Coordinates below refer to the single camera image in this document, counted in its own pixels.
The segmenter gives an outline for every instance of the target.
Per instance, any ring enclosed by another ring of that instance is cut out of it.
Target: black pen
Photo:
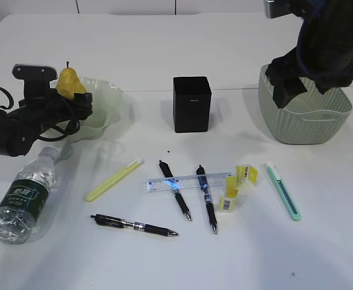
[[[170,167],[169,167],[169,165],[167,163],[162,162],[162,160],[159,160],[159,167],[162,170],[164,177],[172,177],[172,173],[171,173]],[[187,217],[187,219],[189,221],[191,221],[190,210],[187,207],[186,203],[184,202],[184,199],[183,199],[180,191],[178,189],[173,189],[172,192],[174,194],[174,197],[175,197],[176,201],[179,204],[179,207],[182,210],[182,213]]]
[[[197,175],[205,175],[205,170],[201,165],[199,165],[199,168],[196,170]],[[199,176],[198,177],[199,181],[199,186],[201,186],[201,190],[205,193],[205,202],[206,202],[206,210],[207,210],[207,215],[209,216],[209,222],[210,225],[213,228],[214,233],[217,233],[217,220],[215,218],[214,214],[214,206],[213,206],[213,200],[212,196],[210,195],[210,190],[209,190],[209,185],[207,183],[206,176]]]
[[[98,225],[108,225],[114,228],[130,228],[135,231],[145,231],[151,234],[160,234],[166,237],[175,237],[178,235],[176,231],[169,230],[168,228],[156,227],[154,225],[142,224],[141,222],[131,222],[126,219],[119,219],[117,217],[105,216],[104,214],[97,214],[91,216]]]

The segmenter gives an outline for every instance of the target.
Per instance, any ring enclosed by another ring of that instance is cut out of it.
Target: ruler
[[[147,180],[148,192],[163,192],[166,190],[199,188],[198,176],[206,176],[209,187],[226,186],[226,177],[230,172],[212,173],[206,175],[174,176],[168,178],[155,178]]]

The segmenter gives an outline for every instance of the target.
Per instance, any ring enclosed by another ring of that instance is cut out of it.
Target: pear
[[[74,99],[75,92],[81,94],[86,92],[85,87],[80,83],[76,71],[69,67],[69,62],[66,62],[66,68],[60,73],[56,89],[61,96],[70,100]]]

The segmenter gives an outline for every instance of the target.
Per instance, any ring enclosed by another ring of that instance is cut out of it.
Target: barcode
[[[249,171],[249,167],[245,166],[244,178],[248,177],[248,171]]]
[[[229,208],[230,208],[230,204],[231,204],[232,202],[231,201],[224,201],[224,204],[222,205],[222,209],[223,210],[229,210]]]

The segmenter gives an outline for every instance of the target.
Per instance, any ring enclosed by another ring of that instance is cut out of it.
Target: green basket
[[[273,136],[286,144],[322,144],[342,127],[352,111],[352,104],[340,88],[322,95],[315,83],[300,78],[307,92],[298,95],[283,109],[273,101],[273,86],[261,68],[259,103],[262,115]]]

